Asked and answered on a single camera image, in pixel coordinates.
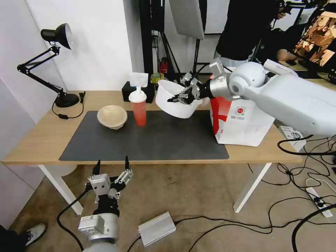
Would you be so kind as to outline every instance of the shoe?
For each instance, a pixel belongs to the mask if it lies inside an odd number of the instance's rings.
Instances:
[[[38,224],[35,227],[28,229],[23,235],[27,237],[28,241],[26,247],[36,242],[47,230],[47,226],[44,224]]]

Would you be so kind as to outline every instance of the white plastic bowl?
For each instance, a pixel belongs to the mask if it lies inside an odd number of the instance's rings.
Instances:
[[[127,121],[127,112],[120,106],[105,106],[98,111],[97,119],[103,126],[118,130]]]
[[[159,88],[157,89],[155,103],[164,112],[178,117],[189,118],[198,105],[202,104],[202,100],[194,100],[190,105],[182,103],[167,102],[168,99],[177,95],[183,90],[183,87],[175,82],[168,80],[159,80]]]

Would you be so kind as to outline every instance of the white paper bag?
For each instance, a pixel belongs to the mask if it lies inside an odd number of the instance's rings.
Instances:
[[[213,132],[220,144],[258,146],[274,122],[251,100],[211,99]]]

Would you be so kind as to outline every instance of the black desk lamp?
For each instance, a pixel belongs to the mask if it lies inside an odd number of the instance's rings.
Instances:
[[[45,41],[48,41],[49,44],[52,45],[52,47],[50,47],[47,51],[32,58],[31,60],[27,61],[26,63],[18,65],[17,70],[58,93],[58,96],[55,100],[55,104],[57,107],[71,107],[79,102],[79,97],[77,95],[67,94],[63,91],[63,88],[46,82],[45,80],[42,80],[41,78],[30,72],[35,67],[38,67],[39,65],[54,58],[60,53],[60,47],[56,45],[56,42],[71,50],[71,46],[73,45],[71,29],[67,23],[64,23],[58,26],[56,30],[43,29],[41,31],[41,36]],[[53,52],[54,54],[42,61],[35,61],[44,54],[47,54],[48,52]]]

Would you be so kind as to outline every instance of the white table leg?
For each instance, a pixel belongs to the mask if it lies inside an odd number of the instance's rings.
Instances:
[[[272,163],[265,164],[264,167],[256,169],[252,174],[250,180],[247,181],[245,188],[241,191],[240,196],[236,200],[233,205],[233,209],[236,213],[239,213],[240,210],[243,208],[251,194],[253,193],[254,189],[257,187],[259,182],[263,179],[263,176],[266,174],[267,170],[271,166]]]
[[[50,182],[56,187],[57,191],[63,196],[63,198],[70,204],[73,202],[76,197],[70,190],[70,188],[67,186],[67,184],[64,182],[62,177],[60,175],[55,174],[52,169],[49,169],[48,166],[39,165],[40,169],[43,171],[43,173],[47,176],[47,178],[50,180]],[[76,214],[80,215],[83,211],[83,207],[79,202],[76,202],[72,209],[75,211]]]

